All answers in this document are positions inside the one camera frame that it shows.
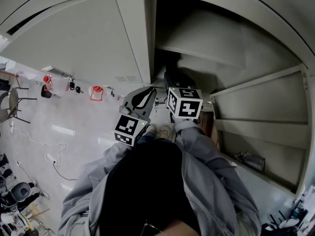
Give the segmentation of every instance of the vent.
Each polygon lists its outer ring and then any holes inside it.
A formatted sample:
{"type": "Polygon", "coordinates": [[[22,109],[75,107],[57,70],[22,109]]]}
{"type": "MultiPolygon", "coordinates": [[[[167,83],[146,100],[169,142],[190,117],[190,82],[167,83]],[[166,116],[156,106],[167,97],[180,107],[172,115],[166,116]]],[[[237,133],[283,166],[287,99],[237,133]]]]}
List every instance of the vent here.
{"type": "Polygon", "coordinates": [[[46,71],[46,72],[49,72],[51,74],[54,74],[54,75],[57,75],[57,76],[60,76],[62,78],[71,78],[72,75],[68,74],[68,73],[65,73],[57,68],[54,68],[52,66],[48,66],[48,67],[45,67],[42,69],[42,71],[46,71]]]}
{"type": "Polygon", "coordinates": [[[136,77],[135,76],[118,76],[118,77],[115,77],[116,80],[118,80],[118,82],[131,82],[131,81],[137,81],[136,77]]]}
{"type": "Polygon", "coordinates": [[[6,33],[8,33],[10,36],[12,36],[14,33],[16,33],[22,26],[24,26],[27,22],[29,22],[30,20],[32,20],[34,17],[36,17],[37,15],[39,15],[40,13],[44,12],[45,10],[49,9],[50,7],[43,9],[31,16],[29,16],[28,18],[24,19],[23,21],[19,22],[17,25],[13,26],[10,30],[8,30],[6,33]]]}

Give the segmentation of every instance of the chair leg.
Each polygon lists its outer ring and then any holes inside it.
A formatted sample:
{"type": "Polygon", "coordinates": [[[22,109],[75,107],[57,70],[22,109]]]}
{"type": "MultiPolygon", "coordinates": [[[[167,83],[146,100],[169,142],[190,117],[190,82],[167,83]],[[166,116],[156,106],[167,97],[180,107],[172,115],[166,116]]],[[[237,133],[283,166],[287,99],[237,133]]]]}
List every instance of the chair leg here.
{"type": "Polygon", "coordinates": [[[19,100],[37,100],[37,98],[19,98],[19,100]]]}
{"type": "Polygon", "coordinates": [[[13,117],[13,118],[16,118],[16,119],[18,119],[18,120],[21,120],[21,121],[24,121],[24,122],[26,122],[26,123],[30,124],[30,122],[29,122],[29,121],[27,121],[27,120],[23,120],[23,119],[20,119],[20,118],[17,118],[17,117],[13,117]]]}

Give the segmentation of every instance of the chair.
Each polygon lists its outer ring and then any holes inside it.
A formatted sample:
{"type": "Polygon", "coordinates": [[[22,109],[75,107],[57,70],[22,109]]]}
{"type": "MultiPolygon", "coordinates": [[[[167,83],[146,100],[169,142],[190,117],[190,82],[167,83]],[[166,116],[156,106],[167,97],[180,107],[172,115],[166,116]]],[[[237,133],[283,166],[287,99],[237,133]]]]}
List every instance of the chair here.
{"type": "Polygon", "coordinates": [[[0,109],[0,123],[3,123],[6,120],[11,119],[11,118],[16,118],[18,120],[21,120],[30,124],[29,121],[26,121],[17,117],[18,111],[19,112],[21,111],[18,109],[19,103],[22,100],[37,100],[37,98],[19,98],[17,89],[28,89],[28,88],[12,88],[11,92],[5,92],[2,95],[0,95],[0,104],[1,104],[3,99],[9,96],[9,93],[10,93],[9,108],[0,109]]]}

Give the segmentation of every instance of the white cable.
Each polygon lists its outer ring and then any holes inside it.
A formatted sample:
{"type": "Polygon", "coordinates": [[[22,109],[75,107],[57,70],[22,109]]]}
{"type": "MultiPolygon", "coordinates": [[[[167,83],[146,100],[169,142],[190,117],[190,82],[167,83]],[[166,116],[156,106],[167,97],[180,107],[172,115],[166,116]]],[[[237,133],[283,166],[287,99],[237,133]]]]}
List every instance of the white cable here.
{"type": "MultiPolygon", "coordinates": [[[[59,165],[59,164],[60,164],[60,152],[63,151],[63,150],[66,148],[65,143],[59,143],[59,144],[48,144],[48,143],[44,143],[44,144],[43,144],[43,143],[40,143],[40,142],[38,142],[38,141],[32,139],[32,138],[30,137],[30,134],[29,134],[29,133],[27,133],[27,134],[22,133],[22,131],[21,131],[20,128],[15,128],[15,127],[13,127],[13,126],[11,126],[11,128],[13,128],[14,130],[18,130],[18,131],[21,133],[21,135],[23,135],[23,136],[25,136],[25,137],[28,137],[30,141],[32,141],[32,142],[34,142],[34,143],[36,143],[36,144],[40,144],[40,145],[42,145],[42,146],[58,147],[59,145],[63,145],[63,148],[61,148],[61,149],[58,150],[58,163],[57,163],[56,161],[53,161],[53,160],[51,160],[50,158],[48,158],[48,157],[47,157],[48,154],[45,154],[45,159],[46,159],[46,161],[52,162],[52,163],[55,164],[55,165],[59,165]]],[[[15,153],[16,153],[17,155],[19,155],[19,153],[18,153],[18,152],[16,151],[16,149],[15,149],[14,140],[13,140],[12,137],[11,137],[11,139],[12,139],[12,141],[13,141],[13,148],[14,148],[14,151],[15,151],[15,153]]]]}

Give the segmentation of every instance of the white tiled floor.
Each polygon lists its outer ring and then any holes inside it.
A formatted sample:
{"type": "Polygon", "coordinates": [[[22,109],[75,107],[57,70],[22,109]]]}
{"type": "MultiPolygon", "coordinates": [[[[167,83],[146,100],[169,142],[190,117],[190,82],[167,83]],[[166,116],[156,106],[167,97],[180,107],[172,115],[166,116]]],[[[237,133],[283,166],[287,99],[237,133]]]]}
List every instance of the white tiled floor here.
{"type": "MultiPolygon", "coordinates": [[[[37,97],[37,101],[22,101],[19,117],[29,120],[31,124],[14,120],[15,128],[23,133],[29,133],[32,139],[41,143],[65,143],[66,149],[60,153],[61,163],[57,165],[58,171],[67,178],[76,178],[83,164],[102,157],[102,153],[114,143],[112,126],[123,99],[119,100],[110,95],[104,96],[102,102],[92,102],[87,90],[84,94],[74,91],[70,96],[59,99],[45,99],[40,96],[41,87],[34,85],[33,81],[20,78],[21,86],[31,87],[30,90],[19,90],[20,96],[37,97]]],[[[7,99],[2,106],[7,106],[7,99]]],[[[163,105],[153,109],[150,116],[152,123],[164,124],[169,122],[169,111],[163,105]]],[[[40,210],[50,210],[41,216],[44,225],[57,232],[60,220],[62,201],[68,190],[62,187],[72,187],[75,181],[61,178],[54,170],[52,163],[45,159],[45,154],[51,154],[57,160],[59,147],[41,146],[22,136],[19,131],[10,132],[8,121],[0,124],[1,153],[6,153],[10,167],[19,181],[29,181],[26,174],[19,168],[16,161],[32,179],[38,181],[39,187],[50,195],[50,200],[40,198],[37,200],[40,210]],[[14,153],[13,138],[16,150],[14,153]]],[[[272,187],[263,180],[239,169],[239,174],[245,185],[252,193],[263,217],[268,220],[270,213],[278,209],[285,212],[291,205],[292,198],[282,191],[272,187]]]]}

